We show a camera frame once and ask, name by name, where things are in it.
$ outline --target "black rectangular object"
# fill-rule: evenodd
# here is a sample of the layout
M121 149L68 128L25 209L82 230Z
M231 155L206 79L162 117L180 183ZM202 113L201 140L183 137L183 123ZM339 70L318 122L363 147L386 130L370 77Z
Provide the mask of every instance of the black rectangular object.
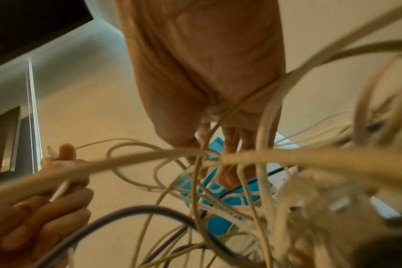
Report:
M0 115L0 174L14 171L20 124L20 106Z
M0 65L91 20L83 0L0 0Z

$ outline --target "human hand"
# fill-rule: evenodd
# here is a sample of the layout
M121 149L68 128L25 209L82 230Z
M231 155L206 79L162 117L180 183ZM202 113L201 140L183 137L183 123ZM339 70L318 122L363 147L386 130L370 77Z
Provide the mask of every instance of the human hand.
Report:
M70 144L60 147L57 159L43 159L41 172L67 168L78 162ZM65 237L86 225L87 209L93 191L82 184L71 184L64 196L50 202L52 193L30 197L15 206L0 208L0 268L31 268ZM56 268L67 265L67 256Z
M116 5L142 103L156 133L173 147L199 147L210 123L285 74L276 0L116 0ZM271 94L222 125L224 154L235 153L240 140L241 150L254 149ZM245 176L255 176L254 166ZM240 185L229 167L217 182L227 189Z

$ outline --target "cable bundle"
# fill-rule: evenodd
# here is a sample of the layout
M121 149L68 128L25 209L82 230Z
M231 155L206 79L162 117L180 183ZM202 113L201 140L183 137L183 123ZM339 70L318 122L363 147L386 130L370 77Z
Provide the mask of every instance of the cable bundle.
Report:
M83 175L112 170L122 180L139 189L160 193L154 206L127 208L94 221L60 243L35 267L49 267L68 248L73 247L96 229L123 217L138 214L150 216L141 230L131 268L138 265L140 246L152 215L173 218L182 223L182 229L178 231L176 228L169 231L155 243L139 266L141 268L158 267L161 263L166 263L165 266L168 266L173 258L184 254L186 254L184 263L186 266L189 252L195 249L212 250L216 256L230 265L243 268L272 268L274 265L345 268L369 265L370 256L373 256L368 251L371 248L371 241L382 237L387 240L391 237L400 237L400 234L395 233L394 229L389 227L376 212L369 199L379 189L391 189L402 193L402 90L376 109L369 109L368 106L379 78L394 60L402 58L402 55L384 63L371 75L360 93L354 122L351 125L344 124L343 131L336 137L296 150L272 149L268 148L268 144L270 136L274 136L270 135L270 130L283 98L304 75L316 66L346 57L376 52L402 52L402 40L343 50L353 42L400 19L402 19L402 6L340 38L312 56L298 69L254 92L219 120L201 149L163 150L147 143L126 139L128 140L126 143L108 150L106 160L92 161L68 170L54 170L50 174L37 173L23 180L1 185L0 204L14 204L24 197L58 186L65 180L73 181ZM273 91L274 94L263 113L255 151L219 155L208 150L209 140L224 121L245 103L269 91ZM377 125L380 128L369 134L367 130L374 129ZM339 148L349 141L353 141L352 147ZM112 151L123 146L144 146L154 151L112 158ZM188 156L196 156L197 160L195 165L186 168L179 158ZM159 159L164 161L155 168L155 184L152 185L132 181L117 169ZM171 184L165 185L157 174L170 162L177 163L183 172ZM266 164L270 162L286 167L298 166L302 171L297 174L287 172L286 184L276 194L272 194L266 170ZM248 183L243 175L244 167L252 164L256 165L259 185L259 193L256 194L261 196L261 208L256 207L258 204L252 201L252 193L248 191ZM237 166L249 210L230 207L221 198L214 196L209 187L215 178L206 187L198 181L200 169L222 166ZM177 186L177 183L186 175L191 176L193 187L190 191L182 189L182 185ZM188 193L190 198L180 193ZM189 215L160 207L161 201L167 194L184 202L190 202ZM211 206L205 205L204 200L207 200ZM205 211L203 215L200 214L200 209ZM233 224L227 234L214 237L205 229L205 223L213 216L222 217ZM192 229L202 235L204 239L202 243L192 244ZM165 237L177 231L169 245L161 246L162 251L155 250ZM188 245L173 250L177 241L186 232L189 238ZM248 244L246 248L236 253L224 242L237 235L247 236ZM160 259L155 260L151 256L153 252L162 253ZM206 268L212 265L215 258L207 264Z

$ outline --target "blue object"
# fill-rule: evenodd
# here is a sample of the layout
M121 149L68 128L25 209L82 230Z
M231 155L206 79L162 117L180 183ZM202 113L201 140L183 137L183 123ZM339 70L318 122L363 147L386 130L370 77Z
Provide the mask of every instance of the blue object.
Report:
M223 151L223 145L224 145L224 141L221 138L217 138L215 139L211 144L210 144L210 149L215 150L219 153L222 153ZM213 179L214 175L216 174L217 169L215 169L202 183L204 186L207 186L207 184L211 181L211 179ZM189 179L189 176L184 177L179 183L183 183L186 180ZM183 189L186 190L191 190L192 189L192 183L188 183L185 186L182 187ZM219 189L220 186L217 184L213 184L211 186L211 190L217 190ZM258 192L258 184L257 182L252 183L250 185L248 185L248 189L250 190L250 192ZM215 193L214 195L219 197L221 194L223 194L224 192L226 192L225 189L223 189L222 191ZM243 193L244 190L243 189L238 189L232 192L233 193ZM187 193L181 193L183 196L189 197L190 195ZM260 199L260 196L252 196L253 201L257 201ZM240 206L240 205L248 205L247 203L247 199L246 197L232 197L232 198L227 198L224 199L224 202L226 202L227 204L229 204L230 206ZM203 204L206 205L210 205L210 203L208 201L203 202ZM214 234L214 235L221 235L221 234L225 234L227 233L228 229L230 228L231 223L221 217L215 217L209 220L209 225L208 225L208 230Z

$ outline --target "television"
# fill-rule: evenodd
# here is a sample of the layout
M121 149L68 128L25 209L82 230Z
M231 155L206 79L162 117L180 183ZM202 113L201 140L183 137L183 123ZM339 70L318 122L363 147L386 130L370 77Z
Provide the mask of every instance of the television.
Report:
M0 65L92 19L83 0L0 0Z

